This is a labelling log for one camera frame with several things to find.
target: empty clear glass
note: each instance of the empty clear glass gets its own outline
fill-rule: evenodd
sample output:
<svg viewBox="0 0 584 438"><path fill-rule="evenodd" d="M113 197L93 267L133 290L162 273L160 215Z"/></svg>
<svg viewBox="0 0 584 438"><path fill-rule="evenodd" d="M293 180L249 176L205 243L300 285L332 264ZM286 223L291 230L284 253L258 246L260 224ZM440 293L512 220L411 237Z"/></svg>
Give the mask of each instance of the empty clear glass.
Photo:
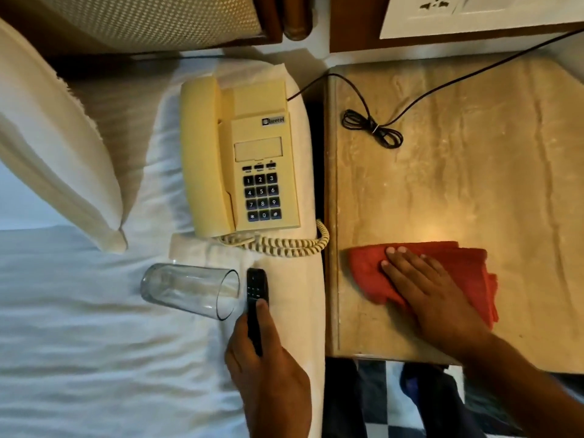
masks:
<svg viewBox="0 0 584 438"><path fill-rule="evenodd" d="M223 321L239 299L239 275L233 269L156 264L140 286L148 302Z"/></svg>

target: beige corded telephone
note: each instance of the beige corded telephone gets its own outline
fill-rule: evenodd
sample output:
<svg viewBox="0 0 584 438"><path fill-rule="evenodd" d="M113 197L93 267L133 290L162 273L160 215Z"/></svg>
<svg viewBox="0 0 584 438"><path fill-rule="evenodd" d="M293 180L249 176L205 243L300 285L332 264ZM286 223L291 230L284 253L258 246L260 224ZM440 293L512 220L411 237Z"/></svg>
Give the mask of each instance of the beige corded telephone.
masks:
<svg viewBox="0 0 584 438"><path fill-rule="evenodd" d="M272 239L265 229L300 226L284 80L219 89L214 76L183 84L180 142L198 236L274 256L307 256L320 239Z"/></svg>

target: cleaning cloth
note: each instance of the cleaning cloth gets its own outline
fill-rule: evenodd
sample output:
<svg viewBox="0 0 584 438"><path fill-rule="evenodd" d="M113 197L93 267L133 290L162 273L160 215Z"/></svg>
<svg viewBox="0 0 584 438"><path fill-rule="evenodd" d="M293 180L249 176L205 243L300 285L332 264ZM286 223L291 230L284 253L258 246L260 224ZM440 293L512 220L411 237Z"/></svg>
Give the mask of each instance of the cleaning cloth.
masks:
<svg viewBox="0 0 584 438"><path fill-rule="evenodd" d="M393 243L363 246L349 249L349 267L353 278L365 296L376 304L393 301L405 308L409 305L397 292L389 278L381 270L388 247L408 248L417 255L426 254L438 260L462 289L469 302L489 326L499 321L495 307L497 276L486 270L486 250L461 248L456 241L427 243Z"/></svg>

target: mattress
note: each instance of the mattress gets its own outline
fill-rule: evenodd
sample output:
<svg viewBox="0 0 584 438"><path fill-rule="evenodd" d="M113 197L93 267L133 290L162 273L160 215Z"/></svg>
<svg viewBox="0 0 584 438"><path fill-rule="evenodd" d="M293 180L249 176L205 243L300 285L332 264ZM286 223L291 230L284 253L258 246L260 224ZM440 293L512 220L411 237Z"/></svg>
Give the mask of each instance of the mattress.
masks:
<svg viewBox="0 0 584 438"><path fill-rule="evenodd" d="M219 322L142 301L138 289L146 269L174 260L232 267L240 277L251 266L266 270L282 344L310 377L310 436L319 436L321 257L266 257L189 235L179 150L184 80L215 73L228 87L286 77L288 94L296 84L284 66L251 61L149 62L130 72L72 84L112 155L128 251L102 253L74 227L0 232L0 435L247 436L242 401L223 362L244 302ZM308 118L300 97L289 109L301 228L269 235L311 238Z"/></svg>

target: remote control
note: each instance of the remote control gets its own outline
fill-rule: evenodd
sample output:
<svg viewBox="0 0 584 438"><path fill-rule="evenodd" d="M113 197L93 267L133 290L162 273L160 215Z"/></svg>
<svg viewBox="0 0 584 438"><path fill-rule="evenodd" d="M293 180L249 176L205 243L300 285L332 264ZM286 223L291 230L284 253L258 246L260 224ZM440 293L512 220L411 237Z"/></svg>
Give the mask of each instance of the remote control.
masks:
<svg viewBox="0 0 584 438"><path fill-rule="evenodd" d="M262 339L259 333L256 302L260 299L270 302L267 292L267 277L263 269L248 269L248 338L258 356L262 356Z"/></svg>

